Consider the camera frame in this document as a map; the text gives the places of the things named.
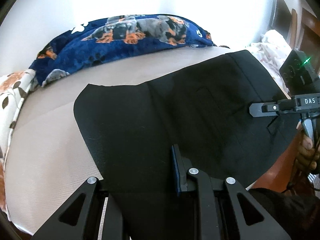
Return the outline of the person's right hand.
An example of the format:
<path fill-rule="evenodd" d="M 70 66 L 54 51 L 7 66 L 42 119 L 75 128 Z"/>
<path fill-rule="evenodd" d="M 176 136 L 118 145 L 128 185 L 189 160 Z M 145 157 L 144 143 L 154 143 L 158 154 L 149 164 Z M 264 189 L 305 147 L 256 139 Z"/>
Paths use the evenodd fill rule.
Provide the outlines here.
<path fill-rule="evenodd" d="M 299 143 L 295 163 L 301 171 L 316 174 L 319 161 L 319 150 L 315 149 L 311 138 L 309 138 L 302 128 L 298 125 Z"/>

